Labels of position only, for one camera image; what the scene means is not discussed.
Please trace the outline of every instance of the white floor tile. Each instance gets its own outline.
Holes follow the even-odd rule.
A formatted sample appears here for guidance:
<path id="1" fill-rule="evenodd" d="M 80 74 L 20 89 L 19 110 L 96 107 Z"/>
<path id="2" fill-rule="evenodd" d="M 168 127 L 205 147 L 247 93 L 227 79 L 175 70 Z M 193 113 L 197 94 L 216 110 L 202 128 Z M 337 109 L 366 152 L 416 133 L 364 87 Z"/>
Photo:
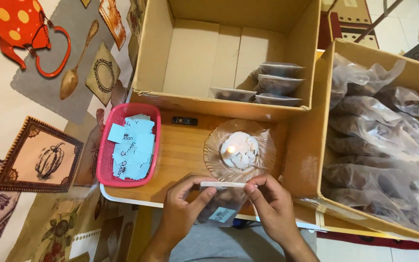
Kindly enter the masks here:
<path id="1" fill-rule="evenodd" d="M 419 20 L 419 1 L 404 0 L 396 8 L 399 18 Z"/>
<path id="2" fill-rule="evenodd" d="M 387 0 L 387 8 L 394 2 L 395 0 Z M 366 4 L 368 5 L 370 15 L 382 15 L 384 13 L 383 0 L 366 0 Z M 397 10 L 394 9 L 388 17 L 399 17 L 399 14 L 397 13 Z"/>
<path id="3" fill-rule="evenodd" d="M 373 22 L 379 17 L 378 15 L 370 16 Z M 404 52 L 410 50 L 399 18 L 384 18 L 374 31 L 376 32 L 376 39 L 378 39 L 379 49 L 394 54 L 399 54 L 402 50 Z"/>
<path id="4" fill-rule="evenodd" d="M 391 248 L 394 262 L 419 262 L 419 250 Z"/>
<path id="5" fill-rule="evenodd" d="M 389 247 L 366 246 L 324 238 L 317 239 L 317 256 L 321 262 L 393 261 Z"/>
<path id="6" fill-rule="evenodd" d="M 400 23 L 404 28 L 405 38 L 407 39 L 408 46 L 411 49 L 414 48 L 417 44 L 419 44 L 419 20 L 400 18 Z"/>

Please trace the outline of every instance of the pumpkin illustration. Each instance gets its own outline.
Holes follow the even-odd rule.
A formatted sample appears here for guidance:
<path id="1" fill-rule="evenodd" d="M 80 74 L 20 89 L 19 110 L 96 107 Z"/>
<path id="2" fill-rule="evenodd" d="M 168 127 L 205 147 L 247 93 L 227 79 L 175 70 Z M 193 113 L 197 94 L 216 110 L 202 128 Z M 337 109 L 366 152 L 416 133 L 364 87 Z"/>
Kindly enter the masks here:
<path id="1" fill-rule="evenodd" d="M 51 174 L 56 172 L 64 158 L 64 151 L 60 148 L 64 142 L 56 146 L 50 146 L 49 149 L 43 148 L 35 164 L 35 170 L 38 172 L 38 179 L 45 181 L 51 178 Z"/>

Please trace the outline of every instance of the teapot illustration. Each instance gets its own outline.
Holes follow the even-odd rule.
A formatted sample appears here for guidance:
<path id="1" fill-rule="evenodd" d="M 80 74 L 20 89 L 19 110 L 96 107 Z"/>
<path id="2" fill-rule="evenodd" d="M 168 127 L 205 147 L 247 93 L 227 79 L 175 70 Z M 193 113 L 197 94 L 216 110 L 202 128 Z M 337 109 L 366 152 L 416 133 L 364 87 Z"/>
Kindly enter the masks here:
<path id="1" fill-rule="evenodd" d="M 66 55 L 53 73 L 43 71 L 40 57 L 35 51 L 42 48 L 51 49 L 48 26 L 54 31 L 64 33 L 67 37 Z M 69 34 L 64 28 L 53 25 L 37 0 L 0 0 L 0 49 L 22 69 L 26 69 L 25 62 L 15 54 L 14 47 L 25 48 L 36 57 L 37 69 L 45 77 L 54 77 L 61 72 L 71 50 Z"/>

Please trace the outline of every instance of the cardboard box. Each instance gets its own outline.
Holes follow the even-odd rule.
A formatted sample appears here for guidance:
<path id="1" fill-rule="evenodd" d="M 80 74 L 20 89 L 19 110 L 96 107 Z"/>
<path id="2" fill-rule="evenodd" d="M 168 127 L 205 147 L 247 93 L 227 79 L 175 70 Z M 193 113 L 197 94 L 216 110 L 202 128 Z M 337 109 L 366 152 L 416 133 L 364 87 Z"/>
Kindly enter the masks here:
<path id="1" fill-rule="evenodd" d="M 321 193 L 323 164 L 338 157 L 325 145 L 335 52 L 366 68 L 379 63 L 389 70 L 398 59 L 405 59 L 405 69 L 393 84 L 419 92 L 418 61 L 341 39 L 334 41 L 316 64 L 311 111 L 291 122 L 282 185 L 297 197 L 298 203 L 379 232 L 419 242 L 419 232 L 339 204 Z"/>
<path id="2" fill-rule="evenodd" d="M 148 0 L 131 102 L 278 122 L 311 109 L 320 0 Z M 212 98 L 209 87 L 252 89 L 262 62 L 296 63 L 301 107 Z"/>

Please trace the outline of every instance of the spoon illustration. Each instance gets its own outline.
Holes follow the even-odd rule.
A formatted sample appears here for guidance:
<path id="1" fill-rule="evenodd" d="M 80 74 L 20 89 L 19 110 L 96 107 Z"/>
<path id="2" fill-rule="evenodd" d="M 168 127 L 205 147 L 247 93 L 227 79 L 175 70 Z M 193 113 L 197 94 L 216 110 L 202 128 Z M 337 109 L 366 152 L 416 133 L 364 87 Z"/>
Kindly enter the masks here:
<path id="1" fill-rule="evenodd" d="M 68 98 L 77 87 L 77 84 L 79 83 L 79 75 L 77 74 L 77 69 L 79 68 L 80 61 L 82 61 L 83 55 L 85 54 L 85 51 L 87 50 L 87 47 L 90 44 L 90 41 L 98 32 L 99 27 L 100 23 L 98 22 L 98 20 L 92 22 L 89 34 L 87 36 L 87 41 L 85 42 L 85 47 L 83 48 L 83 52 L 80 56 L 79 62 L 73 69 L 68 70 L 66 74 L 64 74 L 64 77 L 62 78 L 61 82 L 61 91 L 59 93 L 59 97 L 61 98 L 61 100 Z"/>

